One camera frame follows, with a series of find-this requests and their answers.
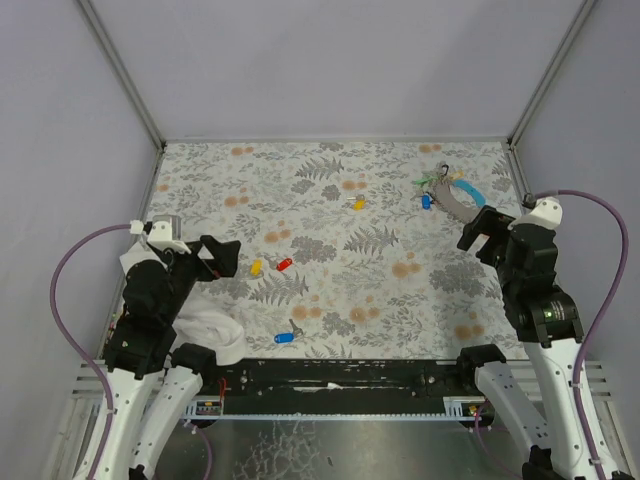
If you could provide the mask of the red tag key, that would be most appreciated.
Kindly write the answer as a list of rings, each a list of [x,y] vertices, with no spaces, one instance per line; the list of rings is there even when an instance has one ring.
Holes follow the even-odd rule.
[[[271,257],[266,256],[265,260],[271,269],[277,271],[284,271],[289,268],[293,264],[293,260],[291,258],[279,258],[279,257]]]

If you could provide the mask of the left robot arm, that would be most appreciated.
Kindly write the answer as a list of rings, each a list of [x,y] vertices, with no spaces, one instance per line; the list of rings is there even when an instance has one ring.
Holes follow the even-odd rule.
[[[248,351],[244,328],[198,283],[233,277],[241,243],[209,235],[189,252],[132,246],[120,258],[123,312],[104,351],[105,390],[78,479],[150,479],[173,427],[218,367]]]

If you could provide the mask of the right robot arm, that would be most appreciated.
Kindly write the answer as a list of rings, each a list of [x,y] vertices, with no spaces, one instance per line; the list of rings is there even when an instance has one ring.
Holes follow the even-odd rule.
[[[586,340],[577,306],[556,282],[555,230],[562,218],[552,198],[519,219],[484,206],[458,242],[496,270],[506,318],[522,342],[544,406],[537,410],[494,344],[461,350],[457,368],[503,420],[523,458],[524,479],[625,479],[597,419],[585,362]]]

